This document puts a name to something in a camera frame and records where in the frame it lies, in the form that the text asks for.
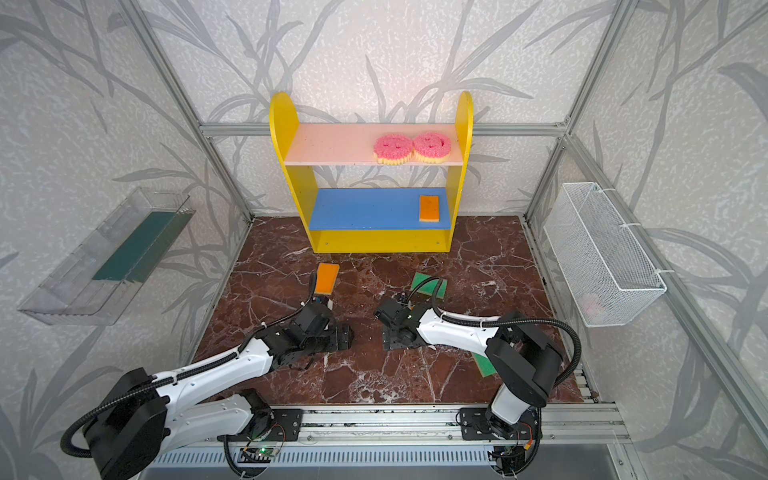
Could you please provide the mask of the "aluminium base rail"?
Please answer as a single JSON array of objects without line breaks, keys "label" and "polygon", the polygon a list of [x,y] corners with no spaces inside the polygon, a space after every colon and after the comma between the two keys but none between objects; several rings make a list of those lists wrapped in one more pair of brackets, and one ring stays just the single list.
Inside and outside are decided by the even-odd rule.
[{"label": "aluminium base rail", "polygon": [[[459,445],[468,423],[459,419],[460,405],[350,404],[302,405],[299,420],[283,419],[270,439],[297,435],[289,447]],[[631,437],[616,405],[550,404],[539,424],[544,444],[629,443]]]}]

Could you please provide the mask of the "pink smiley sponge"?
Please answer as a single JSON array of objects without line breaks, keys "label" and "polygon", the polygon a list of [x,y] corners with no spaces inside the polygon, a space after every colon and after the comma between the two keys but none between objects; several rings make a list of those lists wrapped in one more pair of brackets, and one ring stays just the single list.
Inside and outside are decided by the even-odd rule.
[{"label": "pink smiley sponge", "polygon": [[379,137],[373,146],[374,159],[383,165],[402,165],[412,159],[412,140],[400,134]]},{"label": "pink smiley sponge", "polygon": [[449,158],[451,151],[451,139],[438,132],[426,132],[412,140],[414,161],[440,164]]}]

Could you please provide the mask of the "green sponge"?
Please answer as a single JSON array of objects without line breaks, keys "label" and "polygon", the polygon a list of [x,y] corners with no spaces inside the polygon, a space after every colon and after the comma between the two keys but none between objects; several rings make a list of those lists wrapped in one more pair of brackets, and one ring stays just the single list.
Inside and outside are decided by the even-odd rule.
[{"label": "green sponge", "polygon": [[433,293],[436,292],[436,297],[438,299],[444,299],[447,286],[448,281],[445,279],[438,279],[437,277],[427,274],[416,273],[412,280],[409,297],[412,298],[414,295],[432,296]]},{"label": "green sponge", "polygon": [[496,369],[487,357],[476,353],[473,353],[472,356],[480,372],[480,375],[483,378],[489,377],[496,373]]}]

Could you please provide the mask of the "clear plastic wall tray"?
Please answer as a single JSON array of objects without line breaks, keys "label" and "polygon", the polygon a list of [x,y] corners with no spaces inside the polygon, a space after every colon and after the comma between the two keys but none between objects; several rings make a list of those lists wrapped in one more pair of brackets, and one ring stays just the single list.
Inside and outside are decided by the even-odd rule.
[{"label": "clear plastic wall tray", "polygon": [[28,295],[19,311],[47,325],[111,326],[143,283],[94,281],[93,275],[153,211],[196,211],[188,194],[136,188]]}]

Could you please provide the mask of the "green sponge lower right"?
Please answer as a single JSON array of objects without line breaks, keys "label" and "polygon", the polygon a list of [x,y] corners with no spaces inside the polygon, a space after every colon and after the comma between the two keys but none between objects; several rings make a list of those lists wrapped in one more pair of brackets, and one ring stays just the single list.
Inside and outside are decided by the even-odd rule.
[{"label": "green sponge lower right", "polygon": [[489,377],[496,373],[496,369],[487,357],[476,353],[473,353],[472,356],[480,372],[480,375],[483,378]]}]

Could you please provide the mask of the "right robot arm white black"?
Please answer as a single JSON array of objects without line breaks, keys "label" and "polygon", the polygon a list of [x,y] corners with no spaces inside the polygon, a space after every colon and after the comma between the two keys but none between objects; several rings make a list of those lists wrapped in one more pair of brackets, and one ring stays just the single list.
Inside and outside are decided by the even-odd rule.
[{"label": "right robot arm white black", "polygon": [[442,345],[487,359],[501,378],[484,411],[464,408],[460,422],[472,439],[541,436],[541,410],[552,391],[576,369],[582,354],[577,332],[551,318],[526,318],[518,312],[477,317],[438,306],[443,280],[428,277],[399,298],[385,298],[375,311],[384,325],[387,350]]}]

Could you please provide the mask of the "yellow shelf with coloured boards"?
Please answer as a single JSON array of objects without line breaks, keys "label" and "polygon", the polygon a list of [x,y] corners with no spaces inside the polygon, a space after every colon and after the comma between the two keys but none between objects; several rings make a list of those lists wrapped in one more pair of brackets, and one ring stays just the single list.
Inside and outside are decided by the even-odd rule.
[{"label": "yellow shelf with coloured boards", "polygon": [[[273,146],[312,249],[317,253],[447,252],[463,193],[474,127],[474,105],[461,93],[452,124],[301,123],[290,96],[275,94],[269,127]],[[319,166],[377,166],[375,141],[385,134],[438,132],[451,139],[442,187],[321,188]],[[419,197],[440,197],[441,219],[419,221]]]}]

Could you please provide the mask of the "green circuit board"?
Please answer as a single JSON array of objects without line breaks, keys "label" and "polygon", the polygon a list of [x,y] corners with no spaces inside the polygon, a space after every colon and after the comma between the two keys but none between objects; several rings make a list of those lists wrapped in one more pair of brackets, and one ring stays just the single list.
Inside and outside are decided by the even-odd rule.
[{"label": "green circuit board", "polygon": [[282,445],[247,445],[239,450],[236,460],[245,465],[268,464],[277,458],[282,448]]}]

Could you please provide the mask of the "yellow sponge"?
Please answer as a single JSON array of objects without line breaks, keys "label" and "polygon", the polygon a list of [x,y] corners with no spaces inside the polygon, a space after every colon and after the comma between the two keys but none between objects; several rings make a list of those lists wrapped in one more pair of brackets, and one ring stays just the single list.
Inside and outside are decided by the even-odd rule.
[{"label": "yellow sponge", "polygon": [[314,293],[329,296],[332,294],[340,270],[338,264],[320,263],[316,271]]}]

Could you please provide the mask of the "orange sponge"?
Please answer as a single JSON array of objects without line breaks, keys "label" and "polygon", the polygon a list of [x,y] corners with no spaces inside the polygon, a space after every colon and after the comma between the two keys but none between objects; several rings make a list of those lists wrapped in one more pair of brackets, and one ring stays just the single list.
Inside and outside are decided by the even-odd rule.
[{"label": "orange sponge", "polygon": [[440,197],[438,195],[421,195],[419,197],[419,221],[437,223],[440,219]]}]

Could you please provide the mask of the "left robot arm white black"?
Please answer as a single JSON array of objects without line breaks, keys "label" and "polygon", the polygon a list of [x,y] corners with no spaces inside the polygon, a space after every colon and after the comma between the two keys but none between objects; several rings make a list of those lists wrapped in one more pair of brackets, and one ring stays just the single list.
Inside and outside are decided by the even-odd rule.
[{"label": "left robot arm white black", "polygon": [[347,350],[352,339],[328,298],[310,299],[220,354],[155,375],[142,368],[124,374],[96,408],[65,430],[60,448],[93,459],[103,479],[130,479],[167,451],[266,426],[271,409],[255,391],[208,400],[303,358]]}]

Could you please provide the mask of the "green sponge upper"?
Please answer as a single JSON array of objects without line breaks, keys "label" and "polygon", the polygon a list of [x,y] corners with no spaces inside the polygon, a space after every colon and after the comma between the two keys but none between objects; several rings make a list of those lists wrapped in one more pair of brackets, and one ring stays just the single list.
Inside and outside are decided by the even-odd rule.
[{"label": "green sponge upper", "polygon": [[409,297],[412,298],[414,295],[432,296],[433,293],[436,292],[436,297],[438,299],[444,299],[447,286],[448,281],[445,279],[438,279],[437,277],[427,274],[416,273],[412,280]]}]

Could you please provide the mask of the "dark green tray liner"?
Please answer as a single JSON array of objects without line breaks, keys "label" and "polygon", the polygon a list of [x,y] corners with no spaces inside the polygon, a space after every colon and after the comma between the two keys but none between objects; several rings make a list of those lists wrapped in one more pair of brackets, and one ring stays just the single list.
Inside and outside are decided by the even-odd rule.
[{"label": "dark green tray liner", "polygon": [[194,211],[153,211],[93,275],[94,281],[145,282]]}]

